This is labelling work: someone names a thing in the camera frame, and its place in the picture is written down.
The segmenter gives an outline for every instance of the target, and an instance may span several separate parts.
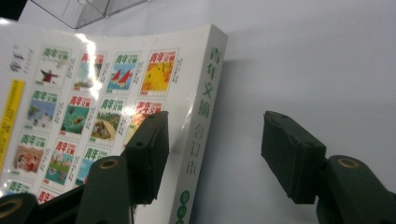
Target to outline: white surface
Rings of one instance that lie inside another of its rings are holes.
[[[327,157],[364,161],[395,192],[395,21],[390,0],[157,0],[76,32],[216,24],[229,41],[191,223],[318,223],[316,207],[293,204],[261,157],[262,114],[289,115]],[[30,2],[20,22],[68,30]]]

